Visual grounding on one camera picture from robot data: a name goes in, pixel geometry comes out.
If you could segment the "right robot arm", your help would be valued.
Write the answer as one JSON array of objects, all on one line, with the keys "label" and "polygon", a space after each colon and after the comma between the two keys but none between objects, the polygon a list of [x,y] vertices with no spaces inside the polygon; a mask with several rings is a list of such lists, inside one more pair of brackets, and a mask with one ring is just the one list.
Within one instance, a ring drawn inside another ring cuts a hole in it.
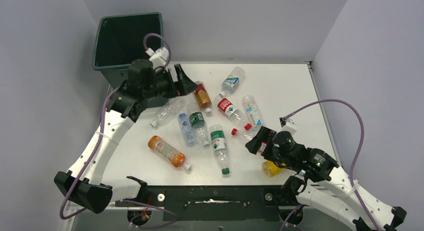
[{"label": "right robot arm", "polygon": [[313,207],[340,221],[353,231],[395,231],[406,218],[400,206],[380,201],[350,181],[349,175],[325,151],[297,143],[287,130],[261,127],[244,145],[254,155],[297,173],[281,190],[289,205]]}]

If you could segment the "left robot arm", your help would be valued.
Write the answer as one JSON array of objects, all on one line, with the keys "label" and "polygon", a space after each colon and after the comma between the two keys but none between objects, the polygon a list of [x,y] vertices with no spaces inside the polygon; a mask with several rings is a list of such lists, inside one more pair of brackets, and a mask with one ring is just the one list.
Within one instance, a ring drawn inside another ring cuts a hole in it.
[{"label": "left robot arm", "polygon": [[80,210],[65,215],[68,201],[95,214],[103,212],[111,202],[142,198],[146,183],[136,177],[102,182],[105,169],[120,141],[138,120],[140,114],[156,98],[186,96],[198,85],[184,72],[180,64],[174,65],[177,80],[164,66],[154,67],[146,59],[137,59],[127,69],[127,78],[105,99],[100,124],[77,161],[67,170],[58,171],[54,184],[64,195],[59,216],[69,219]]}]

